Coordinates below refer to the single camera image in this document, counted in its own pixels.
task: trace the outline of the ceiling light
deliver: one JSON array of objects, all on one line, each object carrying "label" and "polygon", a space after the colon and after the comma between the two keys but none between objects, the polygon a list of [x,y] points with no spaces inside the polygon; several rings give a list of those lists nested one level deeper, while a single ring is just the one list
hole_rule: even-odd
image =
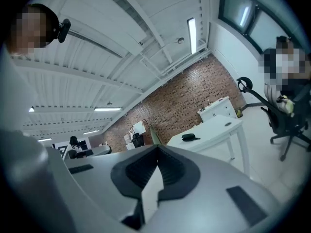
[{"label": "ceiling light", "polygon": [[196,28],[194,18],[188,20],[188,28],[190,34],[191,54],[194,54],[196,53]]},{"label": "ceiling light", "polygon": [[99,130],[94,130],[94,131],[90,131],[90,132],[85,132],[83,134],[91,134],[91,133],[94,133],[94,132],[98,132]]},{"label": "ceiling light", "polygon": [[241,23],[240,23],[240,26],[242,26],[242,27],[244,26],[244,23],[245,23],[245,19],[246,19],[246,15],[247,15],[248,10],[249,10],[249,7],[246,7],[246,8],[244,9],[244,13],[243,13],[242,20],[241,20]]},{"label": "ceiling light", "polygon": [[52,140],[52,138],[41,139],[41,140],[38,140],[38,142],[44,142],[44,141],[50,141],[50,140]]},{"label": "ceiling light", "polygon": [[121,108],[95,108],[94,111],[119,111]]}]

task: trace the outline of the ceiling beam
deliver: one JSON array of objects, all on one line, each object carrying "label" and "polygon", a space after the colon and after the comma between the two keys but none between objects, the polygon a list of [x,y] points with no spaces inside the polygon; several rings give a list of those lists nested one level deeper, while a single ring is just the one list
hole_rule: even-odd
[{"label": "ceiling beam", "polygon": [[23,69],[27,69],[30,71],[40,71],[45,73],[51,73],[51,74],[57,74],[61,75],[62,77],[68,76],[70,78],[76,77],[79,79],[85,79],[92,82],[97,82],[100,84],[108,85],[108,86],[114,86],[114,87],[121,87],[122,89],[126,89],[128,91],[142,94],[143,91],[141,89],[135,88],[133,86],[123,84],[118,81],[114,81],[108,78],[104,78],[95,74],[75,70],[73,68],[67,68],[67,67],[60,67],[57,65],[47,64],[47,63],[41,63],[36,61],[28,61],[28,60],[20,60],[20,59],[14,59],[13,60],[16,66],[21,67]]},{"label": "ceiling beam", "polygon": [[100,111],[95,112],[94,108],[80,108],[80,107],[34,107],[34,112],[30,112],[30,115],[40,113],[115,113],[122,111]]},{"label": "ceiling beam", "polygon": [[172,57],[171,57],[169,51],[166,48],[164,48],[165,44],[164,44],[163,39],[161,38],[160,34],[156,30],[156,27],[154,26],[154,24],[151,22],[150,18],[147,16],[146,12],[136,2],[136,0],[127,0],[127,2],[136,10],[136,12],[140,15],[140,17],[147,24],[147,26],[149,27],[150,31],[154,35],[154,37],[156,38],[156,40],[158,41],[160,46],[163,48],[163,52],[164,52],[166,58],[168,59],[168,61],[170,62],[170,64],[173,63],[173,60],[172,60]]},{"label": "ceiling beam", "polygon": [[110,54],[116,56],[116,57],[119,58],[119,59],[122,58],[121,55],[117,54],[117,53],[114,52],[113,50],[110,50],[110,49],[106,48],[106,47],[103,46],[102,44],[99,44],[98,42],[93,41],[92,39],[87,38],[87,37],[85,37],[85,36],[83,36],[83,35],[77,33],[76,31],[69,30],[69,31],[68,31],[68,34],[70,34],[70,35],[72,35],[72,36],[74,36],[74,37],[77,37],[77,38],[79,38],[79,39],[81,39],[81,40],[87,41],[87,42],[89,42],[89,43],[91,43],[91,44],[93,44],[93,45],[95,45],[95,46],[97,46],[97,47],[99,47],[99,48],[101,48],[101,49],[104,49],[105,51],[107,51],[108,53],[110,53]]},{"label": "ceiling beam", "polygon": [[[200,42],[202,42],[202,44],[200,46],[197,47],[196,51],[199,52],[200,50],[206,48],[206,42],[200,40]],[[192,56],[191,53],[186,54],[182,57],[180,57],[178,60],[176,60],[173,64],[169,65],[168,67],[166,67],[163,71],[162,71],[162,75],[164,75],[164,73],[168,73],[171,69],[175,69],[175,67],[177,65],[179,65],[181,62],[189,59]]]},{"label": "ceiling beam", "polygon": [[209,20],[210,20],[210,5],[209,0],[201,0],[202,7],[202,26],[203,26],[203,35],[202,38],[208,44],[208,34],[209,34]]},{"label": "ceiling beam", "polygon": [[[94,132],[90,134],[83,134],[88,131],[93,131],[93,130],[100,130],[99,132]],[[85,130],[78,130],[78,131],[73,131],[73,132],[66,132],[66,133],[55,133],[55,134],[42,134],[42,135],[34,135],[33,137],[37,140],[44,139],[44,138],[52,138],[50,141],[42,142],[45,146],[51,145],[52,143],[59,143],[59,142],[64,142],[64,141],[69,141],[71,136],[76,136],[78,139],[79,138],[86,138],[90,136],[94,136],[97,134],[102,134],[103,130],[101,128],[95,128],[95,129],[85,129]]]},{"label": "ceiling beam", "polygon": [[143,60],[146,60],[144,57],[139,61],[144,67],[147,68],[148,71],[150,71],[152,73],[152,75],[154,75],[158,80],[161,80],[161,78],[159,77],[159,75],[152,69],[149,68],[149,66],[143,62]]},{"label": "ceiling beam", "polygon": [[[155,42],[155,39],[153,37],[150,37],[150,39],[148,39],[143,47],[144,49],[146,49],[147,47],[149,47],[149,45],[151,45],[152,43]],[[117,79],[124,71],[127,67],[130,67],[130,64],[132,62],[135,61],[136,58],[139,58],[139,55],[138,56],[133,56],[132,54],[128,53],[127,56],[125,56],[119,63],[118,65],[115,67],[114,70],[116,70],[112,76],[111,76],[111,79],[112,80],[115,80]],[[103,95],[105,94],[107,90],[107,86],[105,87],[101,87],[101,89],[99,90],[99,92],[97,93],[93,103],[92,103],[92,107],[96,107],[98,105],[98,103],[100,102],[101,98],[103,97]],[[112,98],[113,94],[110,94],[110,96],[108,96],[108,98],[106,99],[107,101],[109,101],[111,98]]]},{"label": "ceiling beam", "polygon": [[111,118],[92,120],[92,121],[82,121],[82,122],[64,122],[64,123],[60,122],[60,123],[51,123],[51,124],[26,125],[23,127],[23,131],[61,129],[61,128],[78,127],[78,126],[84,126],[84,125],[105,124],[110,121],[111,121]]}]

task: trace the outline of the white floor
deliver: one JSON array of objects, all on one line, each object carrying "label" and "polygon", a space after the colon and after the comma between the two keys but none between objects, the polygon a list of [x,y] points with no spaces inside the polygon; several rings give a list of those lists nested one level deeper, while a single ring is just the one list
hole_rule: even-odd
[{"label": "white floor", "polygon": [[[247,139],[251,179],[262,184],[281,202],[286,203],[303,188],[309,175],[311,153],[306,152],[307,144],[294,138],[285,161],[279,161],[279,156],[285,150],[288,138],[275,140],[270,144],[270,138],[275,134],[268,124],[266,114],[260,107],[249,107],[243,111],[243,128]],[[311,137],[310,129],[304,134]],[[200,154],[220,159],[243,171],[242,157],[238,139],[231,137],[236,158],[230,160],[226,143],[200,152]],[[161,173],[157,168],[146,185],[142,197],[145,219],[148,221],[156,212],[157,193],[163,189]]]}]

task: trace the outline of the red brick wall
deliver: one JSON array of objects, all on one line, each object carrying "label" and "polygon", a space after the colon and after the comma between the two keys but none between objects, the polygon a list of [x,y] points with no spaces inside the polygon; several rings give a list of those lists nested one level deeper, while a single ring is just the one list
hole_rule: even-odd
[{"label": "red brick wall", "polygon": [[[199,61],[150,94],[103,133],[113,152],[126,150],[124,135],[130,127],[146,119],[159,138],[167,144],[170,138],[201,122],[197,111],[221,97],[230,97],[236,109],[245,105],[243,96],[228,71],[213,56]],[[144,133],[151,144],[150,131]]]}]

